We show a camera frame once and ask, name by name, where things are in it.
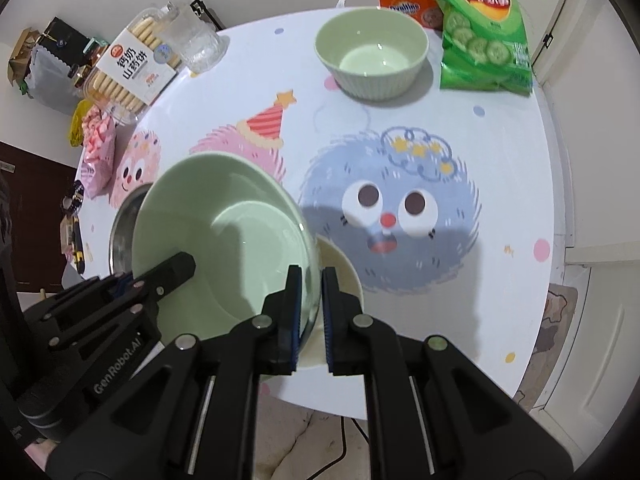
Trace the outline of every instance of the bowl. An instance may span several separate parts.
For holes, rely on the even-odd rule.
[[[132,248],[134,276],[178,251],[195,259],[193,278],[159,302],[165,344],[182,333],[223,335],[259,314],[293,264],[303,271],[302,344],[313,328],[320,298],[314,238],[280,184],[240,156],[199,153],[169,168],[142,203]]]
[[[333,242],[318,235],[316,245],[320,256],[320,268],[335,267],[338,278],[338,286],[341,292],[353,294],[360,300],[364,309],[364,292],[356,269],[344,254]],[[326,365],[326,351],[324,348],[324,319],[322,313],[306,342],[305,347],[300,352],[298,368],[310,368],[318,365]]]
[[[326,22],[316,54],[340,87],[354,97],[384,101],[405,93],[429,50],[424,29],[396,10],[365,7]]]
[[[131,270],[131,246],[133,227],[146,192],[151,184],[143,184],[129,193],[116,213],[109,236],[109,272],[129,272]]]

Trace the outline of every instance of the pink bag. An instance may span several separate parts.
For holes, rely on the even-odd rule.
[[[84,194],[94,198],[111,179],[115,149],[115,123],[113,118],[92,106],[82,119],[84,156],[80,167],[80,182]]]

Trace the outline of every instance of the cartoon mouth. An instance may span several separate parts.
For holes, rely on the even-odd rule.
[[[370,236],[367,240],[367,246],[372,253],[385,254],[396,250],[398,241],[396,237],[389,235]]]

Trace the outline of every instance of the red round logo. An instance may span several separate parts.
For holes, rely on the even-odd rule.
[[[123,51],[124,49],[120,45],[113,45],[111,47],[111,57],[120,57]]]

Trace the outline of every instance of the pink furry cartoon monster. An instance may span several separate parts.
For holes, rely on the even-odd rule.
[[[280,138],[282,112],[295,102],[293,90],[279,93],[273,106],[235,126],[228,124],[216,128],[200,139],[190,153],[216,151],[240,155],[282,182],[286,172],[279,151],[283,146]]]
[[[142,184],[153,182],[160,167],[160,140],[150,131],[135,132],[113,177],[109,203],[119,208],[127,195]]]

